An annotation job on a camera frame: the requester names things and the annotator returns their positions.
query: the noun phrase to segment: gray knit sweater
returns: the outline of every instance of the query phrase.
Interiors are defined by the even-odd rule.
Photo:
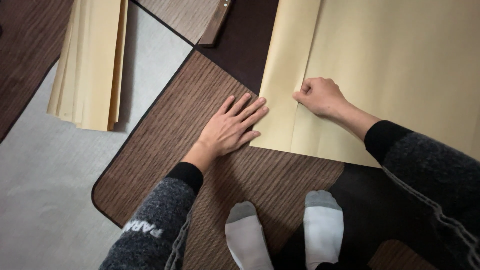
[[[458,263],[480,269],[480,162],[389,121],[368,131],[365,146],[431,215],[436,234]],[[181,269],[190,211],[202,184],[195,166],[179,163],[125,225],[100,270]]]

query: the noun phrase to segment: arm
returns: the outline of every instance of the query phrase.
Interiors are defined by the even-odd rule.
[[[260,135],[247,128],[268,109],[261,98],[242,110],[244,95],[229,109],[229,97],[202,131],[185,158],[153,189],[123,228],[100,270],[181,269],[192,205],[210,164]]]
[[[293,97],[364,141],[386,174],[432,216],[439,238],[458,262],[464,268],[480,265],[480,162],[356,108],[331,79],[308,79]]]

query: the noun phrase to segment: white sock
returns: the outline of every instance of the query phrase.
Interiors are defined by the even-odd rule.
[[[262,225],[251,202],[236,204],[225,224],[227,245],[241,270],[273,270]]]
[[[343,211],[329,192],[307,194],[303,227],[307,269],[315,270],[322,262],[337,263],[343,239]]]

